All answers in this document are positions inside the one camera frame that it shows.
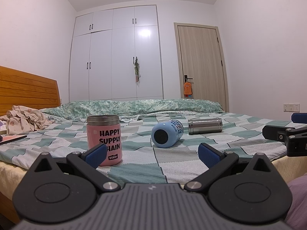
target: door handle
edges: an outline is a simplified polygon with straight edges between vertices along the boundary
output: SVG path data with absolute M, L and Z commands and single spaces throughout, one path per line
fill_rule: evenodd
M 192 79 L 192 78 L 188 78 L 188 75 L 185 75 L 185 82 L 188 82 L 188 79 Z

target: purple fabric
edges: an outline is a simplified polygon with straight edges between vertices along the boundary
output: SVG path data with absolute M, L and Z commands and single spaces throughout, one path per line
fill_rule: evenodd
M 288 183 L 293 201 L 286 223 L 294 230 L 307 230 L 307 173 Z

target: bed mattress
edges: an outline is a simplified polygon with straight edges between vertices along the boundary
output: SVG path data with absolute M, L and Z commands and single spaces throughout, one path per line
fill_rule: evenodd
M 214 117 L 223 120 L 221 133 L 188 135 L 188 119 Z M 184 135 L 170 148 L 157 148 L 151 141 L 151 129 L 158 122 L 170 119 L 182 122 Z M 208 169 L 197 155 L 199 144 L 207 143 L 221 152 L 231 149 L 240 157 L 252 157 L 257 152 L 263 152 L 273 161 L 286 182 L 303 175 L 307 170 L 307 157 L 284 157 L 286 147 L 283 143 L 263 138 L 262 128 L 266 124 L 305 126 L 233 113 L 202 113 L 193 116 L 157 114 L 143 117 L 139 121 L 121 124 L 122 162 L 112 167 L 99 167 L 97 170 L 121 186 L 129 182 L 177 182 L 183 185 Z M 26 170 L 41 152 L 50 152 L 54 157 L 65 157 L 72 151 L 86 150 L 86 123 L 75 121 L 53 123 L 43 131 L 28 133 L 25 139 L 1 145 L 0 192 L 11 199 Z

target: stainless steel lid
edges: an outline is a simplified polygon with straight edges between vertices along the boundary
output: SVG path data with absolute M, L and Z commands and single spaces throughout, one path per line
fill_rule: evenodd
M 116 125 L 119 124 L 119 116 L 117 115 L 88 116 L 87 124 L 92 126 Z

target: light blue bottle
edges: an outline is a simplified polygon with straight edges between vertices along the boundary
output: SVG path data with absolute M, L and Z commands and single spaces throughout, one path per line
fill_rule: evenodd
M 172 147 L 183 135 L 183 125 L 178 120 L 156 124 L 151 130 L 151 139 L 159 148 Z

